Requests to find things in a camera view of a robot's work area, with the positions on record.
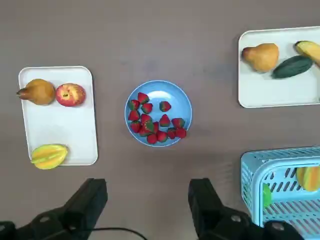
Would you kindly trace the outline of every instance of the red apple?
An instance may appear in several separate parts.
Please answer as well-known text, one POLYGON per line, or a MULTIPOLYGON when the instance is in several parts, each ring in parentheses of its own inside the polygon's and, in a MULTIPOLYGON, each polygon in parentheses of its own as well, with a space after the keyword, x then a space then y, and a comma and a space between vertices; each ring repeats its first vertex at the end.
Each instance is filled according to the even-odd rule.
POLYGON ((86 91, 78 84, 65 83, 55 90, 55 98, 62 106, 74 107, 84 102, 86 91))

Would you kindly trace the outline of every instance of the green cucumber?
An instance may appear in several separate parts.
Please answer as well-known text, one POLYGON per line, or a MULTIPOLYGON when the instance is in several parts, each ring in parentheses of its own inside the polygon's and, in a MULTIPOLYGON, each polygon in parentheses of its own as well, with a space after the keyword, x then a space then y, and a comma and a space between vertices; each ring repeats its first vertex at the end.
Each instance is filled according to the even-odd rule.
POLYGON ((293 56, 283 61, 273 72, 274 79, 290 78, 309 70, 314 62, 306 56, 293 56))

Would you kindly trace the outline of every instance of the blue plate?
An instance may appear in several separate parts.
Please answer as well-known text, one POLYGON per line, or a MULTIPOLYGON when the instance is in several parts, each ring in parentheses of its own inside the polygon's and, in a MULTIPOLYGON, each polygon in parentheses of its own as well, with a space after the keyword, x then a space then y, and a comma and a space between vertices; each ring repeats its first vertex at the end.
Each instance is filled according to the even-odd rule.
MULTIPOLYGON (((124 107, 125 124, 129 132, 132 134, 132 136, 135 139, 137 139, 140 143, 143 143, 151 147, 166 147, 178 142, 180 138, 176 137, 175 139, 168 138, 167 141, 157 142, 154 145, 149 144, 147 142, 146 137, 142 137, 139 135, 139 133, 134 133, 131 130, 130 128, 131 121, 128 120, 128 116, 131 110, 128 106, 128 102, 130 100, 137 100, 139 92, 147 94, 150 99, 149 103, 153 104, 152 112, 149 114, 152 117, 153 122, 159 122, 162 115, 167 114, 170 120, 174 118, 183 118, 183 120, 185 121, 184 128, 188 130, 192 121, 192 107, 191 107, 189 98, 185 94, 185 92, 180 87, 178 87, 177 85, 169 81, 163 81, 163 80, 147 81, 141 84, 140 86, 138 86, 135 90, 133 90, 133 92, 128 97, 124 107), (170 103, 171 109, 169 111, 162 112, 160 110, 159 104, 162 101, 167 101, 170 103)), ((138 111, 140 114, 144 113, 141 110, 141 106, 139 106, 138 111)), ((168 128, 173 128, 172 123, 170 123, 169 127, 159 126, 159 130, 163 132, 167 132, 168 128)))

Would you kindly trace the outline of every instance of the gray table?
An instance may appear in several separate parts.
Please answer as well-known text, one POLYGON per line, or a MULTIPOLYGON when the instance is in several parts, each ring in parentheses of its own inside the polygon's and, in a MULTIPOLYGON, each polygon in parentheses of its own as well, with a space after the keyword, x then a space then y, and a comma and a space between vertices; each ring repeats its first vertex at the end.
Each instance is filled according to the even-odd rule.
MULTIPOLYGON (((196 238, 187 202, 191 178, 209 177, 226 205, 244 210, 242 153, 319 144, 320 111, 241 108, 238 38, 246 30, 320 25, 319 9, 316 0, 2 1, 0 219, 26 224, 64 204, 89 177, 108 181, 97 227, 134 228, 154 240, 196 238), (74 65, 94 76, 99 160, 38 170, 29 163, 15 96, 18 73, 74 65), (128 95, 150 79, 178 84, 193 105, 189 137, 172 147, 138 143, 123 121, 128 95)), ((91 239, 138 238, 99 232, 91 239)))

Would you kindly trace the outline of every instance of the blue basket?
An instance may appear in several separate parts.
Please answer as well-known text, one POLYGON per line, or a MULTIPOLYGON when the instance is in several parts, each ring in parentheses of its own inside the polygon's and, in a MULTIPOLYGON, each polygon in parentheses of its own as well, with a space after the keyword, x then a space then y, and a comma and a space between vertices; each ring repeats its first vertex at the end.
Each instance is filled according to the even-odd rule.
POLYGON ((286 221, 305 239, 320 239, 320 191, 305 191, 297 182, 300 167, 320 165, 320 147, 252 151, 241 158, 241 195, 252 221, 286 221), (264 208, 263 184, 272 203, 264 208))

